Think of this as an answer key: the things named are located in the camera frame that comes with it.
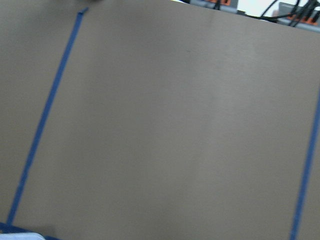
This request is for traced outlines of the light blue striped shirt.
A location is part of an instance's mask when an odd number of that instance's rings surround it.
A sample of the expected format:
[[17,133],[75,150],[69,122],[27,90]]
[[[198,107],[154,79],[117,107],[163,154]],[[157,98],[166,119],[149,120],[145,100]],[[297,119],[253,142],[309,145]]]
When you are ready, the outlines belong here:
[[45,240],[45,238],[34,232],[1,233],[0,240]]

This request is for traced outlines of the right grey orange connector box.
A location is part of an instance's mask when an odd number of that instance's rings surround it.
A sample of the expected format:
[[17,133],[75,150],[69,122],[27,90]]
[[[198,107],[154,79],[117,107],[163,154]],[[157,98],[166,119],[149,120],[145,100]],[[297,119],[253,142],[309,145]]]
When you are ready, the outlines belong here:
[[277,23],[297,29],[310,32],[320,33],[320,1],[311,11],[312,6],[309,5],[305,10],[303,6],[295,6],[294,4],[279,2],[278,9],[272,14],[277,19]]

